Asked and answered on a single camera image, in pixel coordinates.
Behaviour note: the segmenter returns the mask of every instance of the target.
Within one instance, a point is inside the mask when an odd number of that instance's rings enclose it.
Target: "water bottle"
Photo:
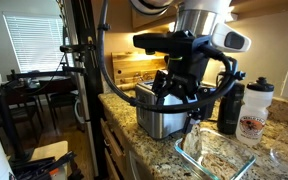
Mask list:
[[[234,134],[240,115],[245,85],[235,82],[232,89],[221,98],[217,129],[224,134]]]
[[[267,83],[264,77],[247,84],[243,98],[244,105],[241,107],[235,131],[239,141],[249,146],[261,141],[268,116],[266,108],[271,105],[273,92],[274,86]]]

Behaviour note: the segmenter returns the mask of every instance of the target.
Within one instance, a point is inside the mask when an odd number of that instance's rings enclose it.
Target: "wooden cutting board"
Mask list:
[[[122,90],[128,90],[134,88],[137,82],[154,79],[156,71],[166,67],[164,55],[112,53],[115,84]]]

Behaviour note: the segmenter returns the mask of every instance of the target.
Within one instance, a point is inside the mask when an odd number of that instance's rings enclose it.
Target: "bottle cap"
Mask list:
[[[254,91],[261,92],[273,92],[274,85],[267,83],[265,77],[259,77],[256,82],[251,82],[247,84],[247,88]]]

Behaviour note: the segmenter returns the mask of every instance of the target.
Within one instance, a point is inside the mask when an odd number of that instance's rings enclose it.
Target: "black bottle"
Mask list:
[[[235,82],[232,89],[225,94],[220,103],[217,118],[218,131],[224,134],[234,134],[244,96],[244,84]]]

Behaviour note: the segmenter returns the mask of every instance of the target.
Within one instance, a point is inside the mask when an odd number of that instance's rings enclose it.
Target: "black chair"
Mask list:
[[[76,102],[77,94],[72,91],[77,90],[71,78],[40,80],[41,92],[45,94],[49,111],[52,117],[54,129],[56,129],[55,118],[57,119],[56,108],[72,106]]]
[[[35,114],[37,115],[37,118],[39,120],[42,129],[44,128],[44,126],[38,110],[37,102],[36,101],[32,102],[30,97],[25,96],[25,88],[16,88],[14,90],[11,90],[10,92],[7,93],[5,100],[8,105],[17,105],[14,108],[10,108],[13,123],[17,124],[28,121],[32,127],[35,140],[36,142],[38,142],[39,136],[36,132],[36,128],[33,122]],[[3,127],[3,120],[1,114],[0,114],[0,127]]]

